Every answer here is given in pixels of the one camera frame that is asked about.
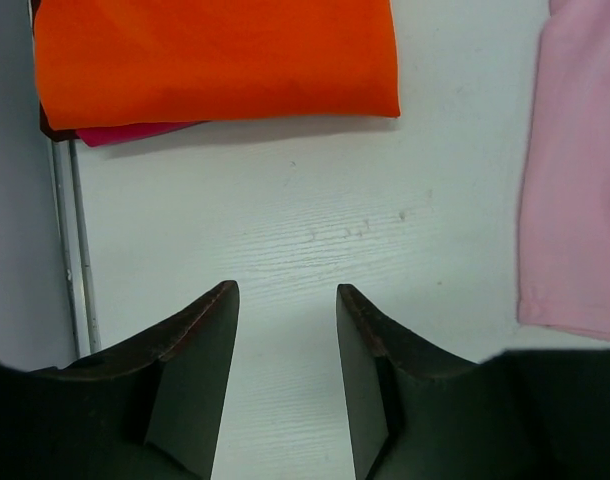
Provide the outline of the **pink t shirt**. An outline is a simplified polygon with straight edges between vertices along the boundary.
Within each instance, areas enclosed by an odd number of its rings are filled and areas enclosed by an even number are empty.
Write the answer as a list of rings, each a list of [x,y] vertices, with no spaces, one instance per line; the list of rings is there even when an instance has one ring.
[[[518,228],[518,319],[610,341],[610,1],[553,1]]]

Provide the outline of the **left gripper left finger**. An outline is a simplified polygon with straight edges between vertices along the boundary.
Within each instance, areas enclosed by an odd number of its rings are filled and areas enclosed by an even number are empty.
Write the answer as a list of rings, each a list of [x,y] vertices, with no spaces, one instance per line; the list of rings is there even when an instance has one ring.
[[[207,479],[233,356],[239,288],[68,367],[0,364],[0,479]]]

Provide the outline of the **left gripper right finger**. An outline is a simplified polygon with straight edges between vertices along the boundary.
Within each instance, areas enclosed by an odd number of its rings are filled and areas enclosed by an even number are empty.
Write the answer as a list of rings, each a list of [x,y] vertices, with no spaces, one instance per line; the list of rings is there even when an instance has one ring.
[[[359,479],[610,479],[610,350],[454,355],[337,290]]]

